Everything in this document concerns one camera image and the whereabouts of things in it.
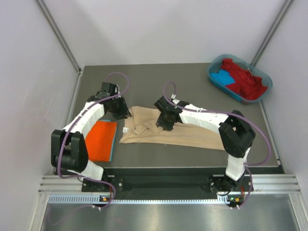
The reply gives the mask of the beige t shirt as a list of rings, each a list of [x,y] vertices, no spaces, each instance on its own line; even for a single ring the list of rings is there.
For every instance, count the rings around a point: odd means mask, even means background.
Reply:
[[[156,126],[160,111],[140,106],[129,109],[120,143],[158,143],[224,150],[218,134],[195,125],[176,123],[171,131]]]

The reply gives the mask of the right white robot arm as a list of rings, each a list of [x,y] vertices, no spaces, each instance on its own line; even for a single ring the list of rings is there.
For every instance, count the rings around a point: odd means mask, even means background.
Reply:
[[[228,153],[225,186],[234,191],[242,185],[244,165],[256,136],[246,121],[232,115],[209,113],[185,101],[168,101],[163,96],[154,105],[160,111],[156,126],[165,131],[172,131],[176,123],[182,123],[205,128],[220,135],[223,148]]]

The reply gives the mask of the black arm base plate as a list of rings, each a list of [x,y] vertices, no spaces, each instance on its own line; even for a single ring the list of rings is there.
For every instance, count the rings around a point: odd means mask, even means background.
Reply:
[[[107,168],[106,181],[117,193],[133,189],[196,189],[206,193],[247,192],[251,185],[248,173],[233,181],[222,167],[176,168]]]

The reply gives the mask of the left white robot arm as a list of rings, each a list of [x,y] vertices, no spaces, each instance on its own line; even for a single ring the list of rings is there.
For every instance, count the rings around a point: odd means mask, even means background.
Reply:
[[[116,120],[130,116],[118,85],[104,82],[101,90],[88,98],[70,124],[51,134],[51,165],[58,170],[92,179],[92,185],[99,191],[108,188],[109,179],[104,168],[89,159],[85,138],[95,123],[108,112]]]

